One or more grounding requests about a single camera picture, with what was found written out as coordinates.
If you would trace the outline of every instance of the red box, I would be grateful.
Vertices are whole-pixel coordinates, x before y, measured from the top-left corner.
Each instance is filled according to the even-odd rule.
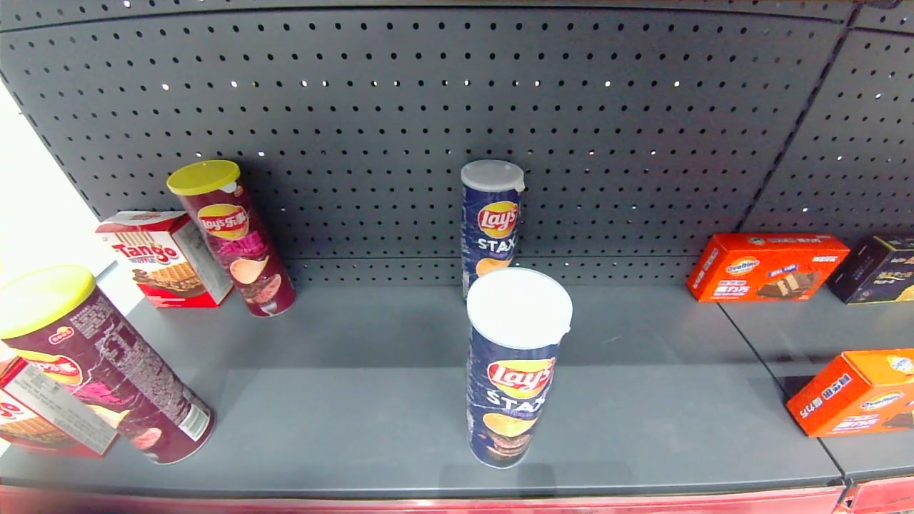
[[[0,348],[0,437],[37,453],[102,457],[117,432],[40,369]]]
[[[156,307],[218,307],[231,280],[187,213],[126,210],[95,230]]]
[[[914,428],[914,349],[846,351],[787,401],[810,437]]]
[[[699,302],[808,300],[849,252],[827,234],[715,234],[688,288]]]

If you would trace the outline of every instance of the chip canister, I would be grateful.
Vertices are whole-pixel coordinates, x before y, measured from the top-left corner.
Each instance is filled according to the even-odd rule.
[[[552,278],[512,267],[473,283],[466,307],[470,449],[483,464],[508,468],[526,454],[543,412],[571,297]]]
[[[506,268],[514,258],[524,170],[506,161],[482,160],[461,169],[463,296],[475,280]]]
[[[80,266],[0,288],[0,339],[157,464],[198,450],[216,417]]]
[[[292,306],[295,289],[240,176],[231,161],[200,161],[175,171],[167,184],[203,231],[250,313],[277,316]]]

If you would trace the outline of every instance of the white plastic lid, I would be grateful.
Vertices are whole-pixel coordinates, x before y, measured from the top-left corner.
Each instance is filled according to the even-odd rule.
[[[524,170],[507,161],[485,159],[467,163],[460,170],[460,180],[467,187],[488,193],[524,190]]]
[[[477,332],[508,348],[555,345],[571,330],[568,291],[526,268],[504,268],[479,277],[466,296],[466,311]]]

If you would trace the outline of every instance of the blue lay's stax can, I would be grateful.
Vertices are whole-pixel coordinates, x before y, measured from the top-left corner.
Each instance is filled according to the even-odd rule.
[[[514,258],[524,170],[506,161],[473,161],[463,182],[463,297],[480,276],[506,268]]]
[[[466,363],[470,449],[487,466],[516,465],[526,453],[570,330],[571,297],[524,268],[480,277],[466,300],[473,329]]]

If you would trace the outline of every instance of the yellow plastic lid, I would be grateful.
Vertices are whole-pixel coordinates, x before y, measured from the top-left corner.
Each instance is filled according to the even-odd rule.
[[[94,290],[95,277],[82,266],[54,266],[15,279],[0,289],[0,339],[47,327]]]
[[[166,184],[176,195],[193,197],[222,189],[240,176],[241,169],[231,161],[200,161],[175,171]]]

